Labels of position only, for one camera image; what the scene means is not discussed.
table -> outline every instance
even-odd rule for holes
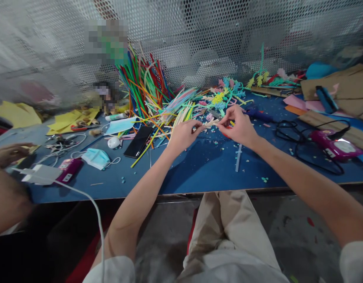
[[[257,97],[253,94],[247,95],[246,99],[254,99],[259,110],[264,110],[272,115],[275,121],[295,120],[296,115],[284,109],[285,104],[281,98]],[[307,124],[297,121],[301,129],[309,128]],[[48,124],[53,123],[53,120],[47,121],[42,125],[36,125],[25,129],[9,130],[0,137],[0,146],[14,142],[33,142],[43,144],[48,137],[45,134],[48,131]],[[253,121],[254,127],[258,134],[266,138],[282,151],[290,154],[290,148],[294,148],[294,144],[275,137],[275,125],[270,128],[265,127],[262,121]],[[81,145],[71,150],[80,151],[95,138],[87,137],[86,141]],[[93,144],[91,148],[102,149],[113,160],[116,157],[121,157],[118,164],[113,164],[105,171],[100,171],[88,164],[84,164],[78,173],[69,183],[70,186],[84,191],[94,199],[108,198],[124,198],[131,189],[136,185],[138,180],[150,168],[150,151],[145,153],[142,159],[132,169],[130,166],[135,161],[133,158],[123,156],[123,152],[127,148],[130,141],[123,141],[123,148],[112,150],[108,148],[107,141],[99,140]],[[207,130],[197,138],[197,140],[188,148],[187,151],[181,153],[169,169],[165,181],[160,189],[160,195],[169,194],[187,194],[187,193],[202,193],[208,191],[224,191],[233,189],[261,189],[275,188],[286,186],[285,182],[277,175],[277,173],[265,163],[257,154],[248,148],[242,148],[240,156],[239,172],[235,172],[235,164],[238,147],[233,140],[225,138],[218,129],[215,132]],[[152,163],[158,159],[160,154],[165,149],[165,145],[151,150]],[[60,158],[56,167],[61,162],[69,158],[70,153],[67,153],[65,158]],[[45,154],[49,153],[49,149],[44,147],[36,151],[36,161],[40,160]],[[331,162],[325,160],[322,152],[317,147],[308,148],[301,147],[300,154],[303,158],[309,159],[312,162],[317,162],[320,165],[332,166]],[[43,164],[51,165],[55,160],[50,158]],[[345,174],[336,176],[327,173],[321,169],[317,169],[325,176],[336,183],[356,183],[363,182],[363,163],[358,159],[354,159],[349,163],[342,164]],[[262,177],[268,178],[267,183],[262,180]],[[35,203],[47,202],[68,202],[86,200],[87,198],[81,194],[70,191],[67,188],[59,186],[37,186],[29,185],[32,199]]]

smartphone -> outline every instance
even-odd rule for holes
[[[152,127],[141,127],[124,152],[124,156],[137,158],[145,148],[146,142],[153,132]]]

perforated metal sheet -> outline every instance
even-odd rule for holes
[[[112,66],[85,64],[84,42],[87,20],[118,18],[173,87],[245,80],[263,42],[271,74],[363,44],[363,0],[0,0],[0,102],[65,110],[89,102],[93,82],[117,83]]]

white sleeve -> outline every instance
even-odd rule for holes
[[[344,283],[363,283],[363,242],[344,246],[340,256],[340,272]]]
[[[126,256],[118,256],[104,261],[104,283],[135,283],[136,276],[132,260]],[[102,263],[95,266],[87,274],[83,283],[96,283],[102,280]]]

black cable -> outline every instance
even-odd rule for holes
[[[337,139],[337,138],[341,138],[344,133],[346,133],[349,129],[350,129],[350,123],[347,121],[347,120],[335,120],[335,121],[330,121],[330,122],[327,122],[327,123],[323,123],[323,124],[320,124],[320,125],[317,125],[315,127],[313,127],[313,129],[317,129],[318,130],[318,127],[321,127],[321,126],[324,126],[324,125],[327,125],[327,124],[330,124],[330,123],[334,123],[334,122],[345,122],[348,126],[346,128],[344,128],[343,130],[333,134],[332,136],[334,137],[334,139]],[[304,145],[304,144],[308,144],[308,143],[314,143],[312,141],[310,141],[308,139],[308,137],[306,137],[303,133],[307,130],[312,130],[312,129],[304,129],[302,131],[300,131],[299,129],[297,129],[297,126],[298,124],[295,122],[295,121],[287,121],[287,120],[282,120],[281,122],[278,122],[276,123],[277,126],[276,126],[276,137],[278,138],[281,138],[283,140],[286,140],[288,142],[293,142],[293,143],[296,143],[295,145],[295,149],[294,149],[294,154],[295,154],[295,157],[297,157],[298,159],[304,161],[305,163],[308,163],[308,164],[311,164],[311,165],[314,165],[320,169],[323,169],[329,173],[332,173],[332,174],[335,174],[335,175],[343,175],[344,174],[344,169],[340,166],[339,163],[337,163],[335,160],[333,160],[331,158],[331,156],[329,156],[327,154],[326,151],[323,150],[325,156],[331,160],[333,162],[333,164],[335,164],[337,166],[337,168],[339,169],[339,172],[337,171],[333,171],[333,170],[330,170],[330,169],[327,169],[323,166],[320,166],[318,164],[315,164],[313,162],[310,162],[306,159],[303,159],[302,157],[299,156],[298,154],[298,149],[299,149],[299,146],[300,145]],[[295,139],[293,137],[291,137],[290,135],[284,133],[282,131],[282,129],[291,129],[297,136],[298,136],[298,139]]]

